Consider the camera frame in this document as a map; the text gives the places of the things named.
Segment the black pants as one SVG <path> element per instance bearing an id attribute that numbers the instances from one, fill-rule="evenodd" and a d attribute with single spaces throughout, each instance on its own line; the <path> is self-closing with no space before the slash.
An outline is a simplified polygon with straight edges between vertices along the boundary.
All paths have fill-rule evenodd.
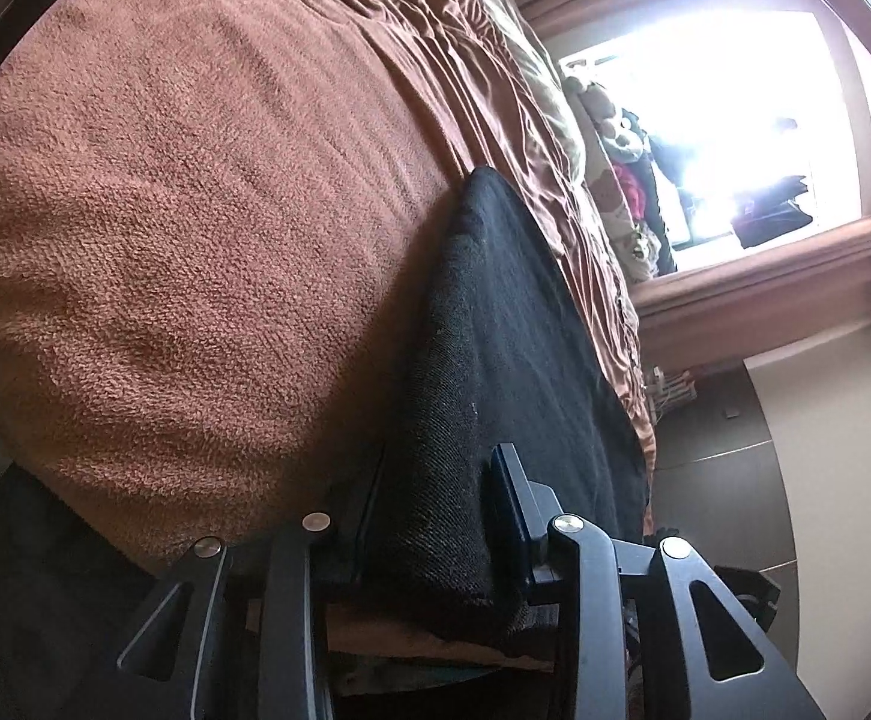
<path id="1" fill-rule="evenodd" d="M 490 492 L 500 444 L 564 511 L 613 538 L 642 536 L 640 440 L 538 224 L 479 167 L 422 301 L 357 578 L 334 606 L 491 647 L 556 628 L 556 606 L 529 606 L 511 577 Z"/>

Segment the cream bedside nightstand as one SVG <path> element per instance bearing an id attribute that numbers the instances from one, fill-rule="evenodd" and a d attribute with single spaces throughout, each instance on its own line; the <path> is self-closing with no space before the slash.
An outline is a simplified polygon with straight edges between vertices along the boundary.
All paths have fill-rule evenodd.
<path id="1" fill-rule="evenodd" d="M 645 390 L 655 422 L 698 398 L 696 379 L 691 371 L 665 372 L 659 366 L 645 374 Z"/>

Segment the right pink curtain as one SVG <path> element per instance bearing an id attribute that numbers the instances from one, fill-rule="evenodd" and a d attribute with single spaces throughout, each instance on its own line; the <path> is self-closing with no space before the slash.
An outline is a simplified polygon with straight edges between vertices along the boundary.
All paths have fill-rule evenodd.
<path id="1" fill-rule="evenodd" d="M 663 371 L 751 358 L 871 320 L 871 218 L 630 289 L 642 359 Z"/>

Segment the bear print cushion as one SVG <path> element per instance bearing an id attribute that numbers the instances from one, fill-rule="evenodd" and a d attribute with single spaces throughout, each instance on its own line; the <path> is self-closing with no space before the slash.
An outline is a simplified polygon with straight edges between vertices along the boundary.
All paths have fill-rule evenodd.
<path id="1" fill-rule="evenodd" d="M 619 177 L 619 167 L 642 158 L 645 146 L 598 83 L 567 76 L 564 93 L 585 143 L 585 185 L 622 273 L 630 284 L 650 281 L 659 274 L 659 238 L 643 221 L 645 193 Z"/>

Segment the pile of toys and clothes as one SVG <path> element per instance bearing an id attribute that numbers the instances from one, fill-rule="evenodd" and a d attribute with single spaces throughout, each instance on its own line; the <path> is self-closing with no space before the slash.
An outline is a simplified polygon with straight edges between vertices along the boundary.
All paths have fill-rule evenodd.
<path id="1" fill-rule="evenodd" d="M 653 154 L 650 143 L 648 143 L 647 133 L 640 126 L 639 119 L 636 115 L 630 114 L 629 110 L 624 107 L 616 106 L 621 109 L 622 123 L 627 125 L 632 132 L 636 133 L 637 137 L 642 140 L 645 146 L 645 154 L 639 158 L 634 164 L 627 167 L 619 167 L 619 177 L 621 179 L 630 179 L 634 188 L 641 188 L 645 193 L 645 213 L 643 213 L 643 221 L 647 224 L 648 229 L 659 238 L 660 257 L 659 257 L 659 274 L 655 277 L 664 277 L 671 275 L 678 270 L 678 265 L 675 262 L 675 254 L 671 247 L 670 239 L 668 239 L 668 229 L 663 221 L 662 207 L 659 199 L 659 184 L 657 184 L 657 176 L 655 176 L 655 167 L 653 167 Z"/>

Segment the hanging dark garment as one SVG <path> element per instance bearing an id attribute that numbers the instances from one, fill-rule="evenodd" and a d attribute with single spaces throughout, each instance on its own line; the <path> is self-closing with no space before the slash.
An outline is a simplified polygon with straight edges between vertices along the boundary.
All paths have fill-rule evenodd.
<path id="1" fill-rule="evenodd" d="M 787 176 L 743 200 L 732 220 L 741 247 L 755 249 L 811 224 L 813 216 L 798 204 L 806 192 L 805 177 Z"/>

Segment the beige duvet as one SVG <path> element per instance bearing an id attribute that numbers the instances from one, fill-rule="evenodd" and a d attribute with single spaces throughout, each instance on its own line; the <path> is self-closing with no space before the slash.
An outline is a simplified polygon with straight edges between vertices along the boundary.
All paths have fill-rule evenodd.
<path id="1" fill-rule="evenodd" d="M 522 70 L 541 114 L 565 153 L 568 180 L 572 184 L 580 184 L 585 177 L 585 140 L 551 55 L 518 10 L 515 0 L 483 0 L 483 5 L 504 36 L 508 50 Z"/>

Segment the rust orange bed blanket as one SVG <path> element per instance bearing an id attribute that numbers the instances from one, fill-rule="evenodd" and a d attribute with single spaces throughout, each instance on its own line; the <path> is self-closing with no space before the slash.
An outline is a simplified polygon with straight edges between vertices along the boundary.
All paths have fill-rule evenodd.
<path id="1" fill-rule="evenodd" d="M 489 166 L 647 470 L 636 312 L 560 123 L 484 0 L 54 0 L 0 55 L 0 446 L 150 571 L 302 512 L 369 465 Z"/>

